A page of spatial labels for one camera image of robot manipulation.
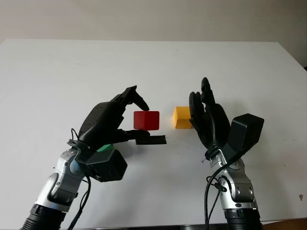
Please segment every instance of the black cable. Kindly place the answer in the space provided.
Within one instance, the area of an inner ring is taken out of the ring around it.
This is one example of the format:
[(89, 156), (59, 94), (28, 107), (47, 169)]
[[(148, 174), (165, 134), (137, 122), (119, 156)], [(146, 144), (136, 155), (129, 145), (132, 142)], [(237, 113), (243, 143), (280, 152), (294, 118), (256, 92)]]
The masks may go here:
[(211, 176), (207, 176), (206, 177), (206, 181), (209, 182), (209, 179), (211, 178)]
[(80, 202), (80, 208), (79, 208), (79, 211), (77, 212), (75, 218), (72, 220), (71, 224), (69, 225), (68, 229), (67, 230), (72, 230), (73, 227), (76, 225), (79, 217), (81, 216), (82, 214), (82, 210), (87, 202), (87, 199), (90, 195), (90, 192), (91, 192), (91, 179), (89, 176), (85, 176), (87, 178), (87, 182), (88, 182), (88, 189), (87, 191), (85, 192), (85, 194), (83, 195), (82, 199), (81, 199), (81, 202)]
[(217, 174), (220, 173), (220, 171), (222, 171), (223, 169), (227, 168), (229, 165), (233, 164), (234, 162), (236, 162), (239, 158), (234, 158), (232, 161), (228, 162), (227, 164), (223, 165), (221, 168), (219, 168), (218, 170), (216, 170), (211, 178), (209, 179), (207, 185), (206, 185), (206, 189), (205, 189), (205, 198), (204, 198), (204, 206), (205, 206), (205, 226), (206, 226), (206, 230), (209, 230), (209, 218), (208, 218), (208, 192), (209, 192), (209, 188), (212, 184), (212, 181), (214, 179), (216, 179), (215, 177), (217, 176)]
[(221, 191), (218, 190), (217, 195), (216, 195), (216, 197), (215, 197), (215, 201), (214, 201), (214, 203), (213, 203), (213, 205), (212, 205), (212, 208), (211, 208), (211, 211), (210, 211), (210, 213), (209, 213), (208, 222), (210, 221), (211, 214), (212, 214), (212, 212), (213, 212), (213, 209), (214, 209), (214, 207), (215, 207), (215, 204), (216, 204), (216, 202), (217, 202), (217, 199), (219, 198), (220, 192), (221, 192)]
[(79, 136), (74, 128), (71, 128), (71, 139), (73, 139), (73, 132), (75, 133), (77, 140), (79, 140)]

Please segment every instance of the red cube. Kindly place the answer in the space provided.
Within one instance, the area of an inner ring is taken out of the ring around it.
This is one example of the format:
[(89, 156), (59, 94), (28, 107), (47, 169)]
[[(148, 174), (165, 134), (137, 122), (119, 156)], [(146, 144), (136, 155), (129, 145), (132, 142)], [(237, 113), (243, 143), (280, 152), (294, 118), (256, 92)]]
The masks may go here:
[(138, 130), (158, 130), (159, 111), (135, 111), (133, 127)]

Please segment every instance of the yellow block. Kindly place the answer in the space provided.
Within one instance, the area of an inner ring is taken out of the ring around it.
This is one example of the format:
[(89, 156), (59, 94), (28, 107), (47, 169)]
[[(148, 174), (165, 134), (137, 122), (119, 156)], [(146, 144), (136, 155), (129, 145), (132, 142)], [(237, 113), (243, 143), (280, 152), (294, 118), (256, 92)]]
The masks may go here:
[(192, 128), (192, 124), (189, 121), (190, 118), (190, 108), (188, 106), (175, 107), (173, 113), (175, 128)]

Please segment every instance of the silver robotic arm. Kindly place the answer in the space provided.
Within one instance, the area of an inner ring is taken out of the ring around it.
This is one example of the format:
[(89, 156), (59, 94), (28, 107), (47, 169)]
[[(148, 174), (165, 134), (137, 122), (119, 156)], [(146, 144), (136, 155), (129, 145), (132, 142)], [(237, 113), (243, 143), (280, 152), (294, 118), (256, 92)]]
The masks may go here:
[(230, 126), (225, 111), (215, 103), (207, 78), (202, 80), (201, 93), (190, 94), (189, 106), (190, 122), (207, 148), (205, 156), (213, 171), (205, 190), (206, 229), (209, 229), (207, 201), (211, 185), (219, 190), (230, 230), (262, 229), (253, 186), (241, 157), (258, 142), (264, 120), (245, 114), (234, 118)]
[(72, 201), (78, 194), (78, 189), (84, 173), (74, 160), (78, 150), (68, 149), (61, 154), (53, 174), (51, 174), (35, 204), (68, 212)]
[(121, 180), (127, 163), (116, 149), (99, 149), (107, 144), (124, 142), (131, 139), (147, 144), (166, 144), (165, 136), (159, 141), (148, 131), (118, 129), (124, 119), (122, 116), (128, 104), (135, 103), (142, 110), (149, 110), (146, 102), (136, 92), (136, 86), (127, 88), (109, 102), (96, 105), (83, 122), (78, 140), (69, 140), (71, 149), (63, 152), (58, 159), (53, 174), (35, 201), (30, 216), (21, 230), (58, 230), (69, 211), (84, 177), (89, 185), (84, 202), (72, 221), (71, 230), (78, 220), (90, 193), (90, 177), (99, 182)]

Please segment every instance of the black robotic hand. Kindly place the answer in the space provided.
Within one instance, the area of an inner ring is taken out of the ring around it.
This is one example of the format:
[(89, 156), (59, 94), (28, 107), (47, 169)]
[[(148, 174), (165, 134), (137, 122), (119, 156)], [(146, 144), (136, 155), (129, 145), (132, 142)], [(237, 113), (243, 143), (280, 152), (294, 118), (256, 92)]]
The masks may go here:
[(135, 103), (142, 110), (149, 107), (143, 98), (136, 92), (136, 86), (127, 88), (109, 102), (96, 105), (83, 122), (78, 140), (69, 140), (68, 144), (77, 148), (79, 153), (75, 160), (85, 175), (100, 182), (118, 181), (123, 178), (127, 163), (117, 149), (107, 149), (97, 152), (107, 144), (124, 142), (136, 139), (146, 144), (165, 144), (165, 137), (150, 136), (148, 131), (118, 129), (123, 121), (123, 113), (128, 104)]
[(213, 92), (207, 78), (201, 81), (201, 94), (191, 92), (189, 96), (190, 122), (207, 148), (209, 160), (217, 149), (223, 148), (228, 139), (230, 124), (224, 109), (215, 103)]
[(79, 140), (97, 150), (106, 144), (124, 142), (150, 136), (148, 131), (118, 129), (128, 104), (135, 103), (144, 111), (149, 107), (136, 92), (136, 86), (127, 88), (109, 102), (96, 105), (83, 122), (79, 131)]

